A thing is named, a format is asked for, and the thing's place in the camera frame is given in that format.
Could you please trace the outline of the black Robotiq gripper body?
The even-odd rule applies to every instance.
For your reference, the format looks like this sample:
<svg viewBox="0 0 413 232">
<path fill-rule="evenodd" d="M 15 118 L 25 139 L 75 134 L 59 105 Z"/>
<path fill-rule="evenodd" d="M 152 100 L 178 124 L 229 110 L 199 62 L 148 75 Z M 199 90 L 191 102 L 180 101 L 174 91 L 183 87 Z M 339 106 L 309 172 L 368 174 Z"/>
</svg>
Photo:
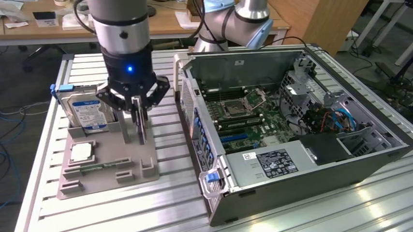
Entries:
<svg viewBox="0 0 413 232">
<path fill-rule="evenodd" d="M 155 94 L 148 93 L 156 83 L 151 43 L 134 53 L 115 54 L 102 48 L 102 54 L 108 73 L 107 86 L 102 89 L 115 91 L 123 96 L 156 98 Z"/>
</svg>

